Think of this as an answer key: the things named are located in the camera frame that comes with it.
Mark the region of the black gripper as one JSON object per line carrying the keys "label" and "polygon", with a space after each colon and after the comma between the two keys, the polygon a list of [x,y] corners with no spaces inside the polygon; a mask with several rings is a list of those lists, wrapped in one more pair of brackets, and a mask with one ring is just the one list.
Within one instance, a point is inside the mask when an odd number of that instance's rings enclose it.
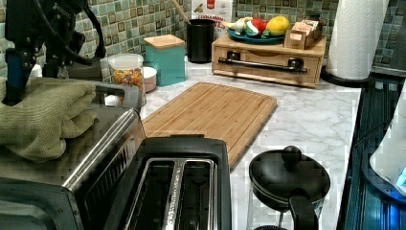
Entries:
{"label": "black gripper", "polygon": [[14,106],[23,99],[43,40],[33,0],[7,0],[5,39],[14,44],[6,50],[6,96],[2,103]]}

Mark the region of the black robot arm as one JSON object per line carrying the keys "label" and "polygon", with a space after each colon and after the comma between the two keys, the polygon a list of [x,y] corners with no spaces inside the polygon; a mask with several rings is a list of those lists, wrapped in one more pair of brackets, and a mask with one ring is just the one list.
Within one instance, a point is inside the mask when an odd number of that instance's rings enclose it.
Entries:
{"label": "black robot arm", "polygon": [[[76,31],[76,15],[84,12],[92,22],[99,44],[91,58],[79,51],[85,36]],[[45,76],[55,78],[60,69],[77,62],[94,65],[105,57],[102,26],[88,0],[7,0],[5,39],[14,46],[6,50],[8,66],[3,103],[22,101],[26,84],[36,64],[37,54],[46,48]]]}

